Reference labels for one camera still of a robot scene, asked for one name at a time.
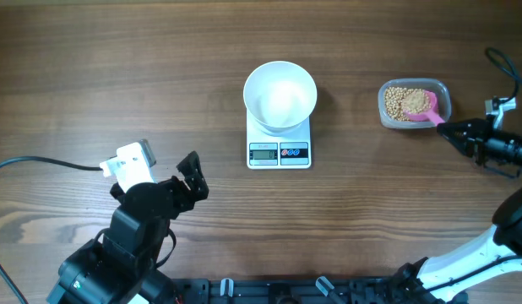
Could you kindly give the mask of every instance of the wooden table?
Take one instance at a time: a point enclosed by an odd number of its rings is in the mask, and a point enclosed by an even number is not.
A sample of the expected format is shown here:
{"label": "wooden table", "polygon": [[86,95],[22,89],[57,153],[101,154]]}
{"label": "wooden table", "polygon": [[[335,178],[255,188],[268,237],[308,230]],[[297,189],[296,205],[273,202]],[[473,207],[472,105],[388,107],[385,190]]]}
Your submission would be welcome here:
{"label": "wooden table", "polygon": [[[0,8],[0,160],[97,166],[147,138],[162,180],[197,150],[210,196],[171,225],[170,277],[388,275],[480,234],[522,185],[475,168],[433,129],[379,122],[379,88],[408,77],[444,82],[452,121],[484,117],[484,100],[513,87],[486,46],[522,73],[522,2]],[[246,167],[242,86],[273,60],[303,66],[318,86],[310,170]],[[522,134],[522,92],[506,129]],[[113,183],[44,164],[0,170],[0,260],[30,302],[45,302],[61,262],[109,225]],[[522,303],[522,273],[470,299]],[[0,280],[0,303],[15,302]]]}

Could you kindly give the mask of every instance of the plastic container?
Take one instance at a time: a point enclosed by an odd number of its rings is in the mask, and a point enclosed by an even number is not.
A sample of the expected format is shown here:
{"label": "plastic container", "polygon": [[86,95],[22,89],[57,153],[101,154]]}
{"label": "plastic container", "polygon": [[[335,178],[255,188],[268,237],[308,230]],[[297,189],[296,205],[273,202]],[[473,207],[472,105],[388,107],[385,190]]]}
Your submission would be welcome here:
{"label": "plastic container", "polygon": [[446,122],[449,120],[452,113],[452,106],[450,105],[449,90],[445,84],[436,79],[394,79],[384,84],[378,93],[379,116],[381,117],[381,124],[386,128],[432,128],[435,127],[433,122],[399,122],[392,119],[387,114],[385,108],[385,90],[389,87],[399,87],[406,89],[423,89],[436,94],[438,97],[439,116]]}

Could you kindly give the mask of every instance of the pink scoop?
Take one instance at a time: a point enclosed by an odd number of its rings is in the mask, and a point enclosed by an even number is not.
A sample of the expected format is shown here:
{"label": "pink scoop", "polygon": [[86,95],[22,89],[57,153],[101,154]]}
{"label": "pink scoop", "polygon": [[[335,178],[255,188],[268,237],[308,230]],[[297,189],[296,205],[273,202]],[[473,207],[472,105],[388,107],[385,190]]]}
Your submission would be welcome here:
{"label": "pink scoop", "polygon": [[430,91],[424,91],[430,100],[430,110],[424,111],[421,114],[411,114],[406,111],[404,113],[414,122],[424,122],[429,120],[433,122],[436,126],[440,123],[444,123],[445,121],[438,114],[438,97]]}

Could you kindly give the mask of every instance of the digital kitchen scale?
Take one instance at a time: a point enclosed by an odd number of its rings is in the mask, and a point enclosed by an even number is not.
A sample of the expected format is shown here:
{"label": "digital kitchen scale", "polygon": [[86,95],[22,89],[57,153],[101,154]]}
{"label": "digital kitchen scale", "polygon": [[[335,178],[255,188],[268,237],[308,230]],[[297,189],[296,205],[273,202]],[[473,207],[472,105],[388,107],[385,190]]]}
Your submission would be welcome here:
{"label": "digital kitchen scale", "polygon": [[310,118],[297,127],[272,133],[246,115],[246,163],[250,169],[307,169],[312,165]]}

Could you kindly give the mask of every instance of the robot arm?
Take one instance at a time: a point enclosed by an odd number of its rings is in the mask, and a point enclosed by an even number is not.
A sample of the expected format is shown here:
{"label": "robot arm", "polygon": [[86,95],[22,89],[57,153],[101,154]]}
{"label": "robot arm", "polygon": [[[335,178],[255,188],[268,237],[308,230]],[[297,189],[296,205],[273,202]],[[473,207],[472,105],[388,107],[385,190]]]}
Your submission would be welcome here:
{"label": "robot arm", "polygon": [[471,242],[443,256],[429,258],[417,275],[423,287],[431,290],[447,285],[430,292],[438,299],[451,301],[473,285],[500,274],[522,271],[522,188],[503,202],[492,222],[494,225]]}
{"label": "robot arm", "polygon": [[[440,123],[437,130],[462,155],[472,158],[478,166],[504,176],[518,177],[522,169],[522,136],[496,129],[492,119],[494,117]],[[512,164],[521,169],[516,174],[510,174],[489,166],[490,161],[501,166]]]}
{"label": "robot arm", "polygon": [[117,176],[111,195],[121,205],[110,227],[60,266],[49,303],[127,303],[137,293],[150,302],[174,299],[171,280],[157,270],[171,253],[156,259],[165,237],[176,244],[170,220],[206,199],[209,188],[195,152],[177,165],[184,182],[173,176],[156,183],[150,173],[154,163],[148,142],[141,140],[121,147],[116,157],[100,164],[105,176]]}

